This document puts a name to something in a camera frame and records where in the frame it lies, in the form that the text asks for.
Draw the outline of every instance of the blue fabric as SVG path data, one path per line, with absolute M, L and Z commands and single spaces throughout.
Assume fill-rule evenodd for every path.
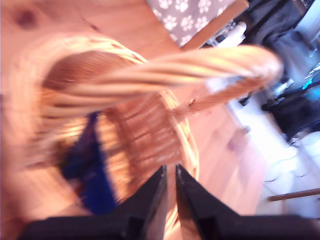
M 66 179 L 79 179 L 82 182 L 82 202 L 93 214 L 98 215 L 112 211 L 116 201 L 105 173 L 105 156 L 99 148 L 96 122 L 97 113 L 93 113 L 78 142 L 70 149 L 62 173 Z

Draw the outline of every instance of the paw print fabric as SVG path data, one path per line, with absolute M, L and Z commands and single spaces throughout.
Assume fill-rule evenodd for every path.
M 170 37 L 183 47 L 235 0 L 146 0 Z

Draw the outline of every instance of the woven wicker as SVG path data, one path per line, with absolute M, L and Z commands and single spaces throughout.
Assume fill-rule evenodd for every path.
M 79 137 L 87 115 L 107 152 L 116 198 L 131 196 L 163 164 L 168 171 L 168 234 L 177 222 L 175 165 L 197 179 L 197 148 L 186 116 L 241 96 L 282 74 L 271 52 L 254 47 L 211 48 L 147 61 L 95 33 L 59 34 L 26 48 L 5 81 L 5 141 L 14 169 L 14 195 L 24 198 L 25 221 L 83 214 L 80 201 L 55 167 Z M 224 91 L 179 105 L 168 88 L 205 78 L 242 76 Z M 70 206 L 78 206 L 66 211 Z

